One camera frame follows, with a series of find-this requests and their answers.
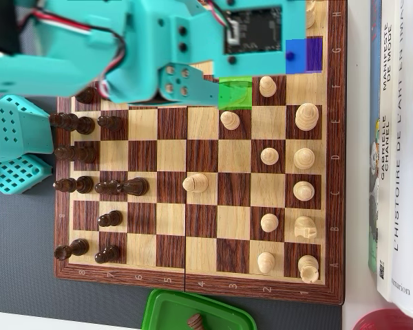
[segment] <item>wooden chessboard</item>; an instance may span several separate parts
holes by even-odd
[[[144,177],[149,192],[131,195],[80,195],[57,192],[55,246],[84,238],[84,256],[55,261],[59,278],[142,285],[201,294],[341,304],[344,296],[344,220],[346,176],[346,1],[316,2],[316,21],[308,37],[323,39],[321,73],[275,76],[277,92],[259,93],[253,79],[251,110],[236,110],[241,124],[226,130],[214,107],[130,107],[95,100],[80,104],[60,98],[58,112],[97,119],[115,115],[123,127],[112,133],[96,125],[90,135],[59,130],[58,145],[94,146],[93,164],[57,162],[58,179],[88,175],[94,182]],[[211,79],[211,66],[198,65]],[[311,131],[295,126],[299,105],[311,102],[319,121]],[[267,166],[260,152],[271,147],[279,161]],[[309,170],[294,166],[300,148],[315,153]],[[186,192],[187,175],[204,173],[208,189]],[[294,197],[298,181],[310,182],[315,196]],[[122,212],[116,227],[99,228],[97,219]],[[260,219],[273,213],[276,230],[266,233]],[[317,236],[294,235],[298,216],[311,217]],[[115,263],[99,265],[94,255],[109,244],[120,248]],[[257,256],[270,252],[274,269],[264,275]],[[314,256],[319,280],[305,284],[297,263]]]

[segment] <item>table surface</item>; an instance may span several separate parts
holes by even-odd
[[[346,203],[346,302],[343,329],[387,304],[368,269],[368,123],[370,75],[370,1],[348,0],[348,115]],[[0,313],[10,329],[126,329]]]

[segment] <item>dark chess piece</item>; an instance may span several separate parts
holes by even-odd
[[[86,87],[81,92],[75,95],[75,99],[84,105],[90,105],[96,99],[98,91],[95,87]]]
[[[187,324],[193,330],[204,330],[203,320],[200,314],[194,314],[193,316],[191,316],[188,319]]]
[[[98,125],[112,132],[117,132],[123,127],[123,120],[114,115],[101,115],[98,118]]]
[[[96,149],[93,146],[84,146],[82,148],[77,146],[59,146],[55,149],[54,154],[59,160],[68,160],[70,162],[78,160],[86,164],[93,163],[96,159]]]
[[[72,193],[76,190],[80,194],[87,194],[92,191],[93,187],[94,182],[91,177],[79,177],[77,180],[73,178],[61,179],[54,183],[55,190],[63,193]]]
[[[78,118],[74,113],[58,112],[49,116],[52,127],[65,129],[66,131],[77,131],[80,134],[90,134],[95,129],[95,122],[89,117]]]
[[[123,214],[119,211],[111,211],[98,218],[98,225],[101,227],[117,226],[123,222]]]
[[[125,193],[134,196],[143,196],[149,190],[149,183],[142,177],[135,177],[119,183],[115,180],[110,182],[100,182],[95,185],[95,191],[98,194],[117,195]]]
[[[85,239],[76,239],[70,245],[58,246],[55,249],[54,256],[56,259],[62,261],[74,256],[82,256],[89,251],[89,242]]]
[[[103,251],[95,254],[95,261],[97,263],[108,263],[110,261],[115,261],[120,256],[119,247],[116,245],[111,245],[105,248]]]

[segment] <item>chess piece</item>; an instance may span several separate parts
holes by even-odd
[[[59,146],[55,149],[54,154],[59,160],[68,160],[74,162],[76,160],[90,164],[96,159],[96,149],[93,146]]]
[[[259,265],[259,270],[263,274],[267,274],[271,270],[273,270],[273,268],[275,266],[275,258],[271,253],[263,252],[257,258],[257,264]]]
[[[123,120],[114,115],[101,115],[98,125],[112,132],[117,132],[123,127]]]
[[[63,261],[74,256],[82,256],[89,251],[89,242],[85,239],[76,239],[70,245],[58,246],[54,251],[56,259]]]
[[[266,148],[260,154],[262,162],[266,165],[273,165],[278,162],[279,156],[278,152],[273,148]]]
[[[71,132],[76,130],[83,135],[88,135],[95,129],[95,122],[91,118],[78,118],[74,113],[53,113],[49,116],[49,123],[52,127],[58,127]]]
[[[314,283],[319,278],[318,261],[313,256],[303,256],[298,260],[300,277],[305,283]]]
[[[300,181],[294,185],[294,196],[300,201],[310,201],[315,195],[315,189],[309,182]]]
[[[194,314],[187,320],[187,324],[193,330],[204,330],[202,316],[200,314]]]
[[[123,222],[123,214],[119,211],[111,211],[98,218],[98,225],[100,227],[117,226],[121,222]]]
[[[310,217],[303,215],[296,218],[294,227],[295,237],[301,236],[305,239],[313,239],[317,236],[317,226]]]
[[[318,108],[312,103],[304,103],[295,113],[295,124],[302,131],[310,131],[317,126],[318,117]]]
[[[312,150],[302,148],[294,155],[294,165],[300,170],[308,170],[315,162],[315,155]]]
[[[277,91],[277,85],[270,76],[265,76],[260,79],[259,90],[265,98],[270,98]]]
[[[312,27],[315,22],[315,0],[306,1],[306,29]]]
[[[134,196],[143,196],[148,190],[148,181],[141,177],[135,177],[123,183],[112,180],[110,182],[100,182],[95,185],[95,191],[98,194],[117,195],[125,193]]]
[[[86,87],[80,93],[75,95],[75,99],[84,105],[90,105],[98,95],[95,87]]]
[[[95,254],[96,263],[108,263],[110,261],[116,261],[120,256],[119,247],[111,245],[105,248],[103,251]]]
[[[273,232],[278,227],[278,218],[271,214],[265,214],[260,220],[260,225],[264,232]]]
[[[91,177],[61,179],[54,182],[54,189],[63,193],[72,193],[76,190],[80,194],[87,194],[93,187],[94,182]]]
[[[197,173],[187,177],[182,186],[191,193],[202,193],[208,188],[208,178],[205,174]]]
[[[225,111],[220,116],[220,121],[222,122],[223,126],[230,131],[236,129],[240,125],[240,118],[236,113]]]

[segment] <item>gray mat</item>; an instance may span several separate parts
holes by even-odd
[[[31,99],[55,111],[55,100]],[[40,156],[54,165],[52,156]],[[140,328],[150,289],[54,277],[54,177],[22,195],[0,193],[0,311]],[[341,329],[341,307],[214,297],[242,308],[260,330]]]

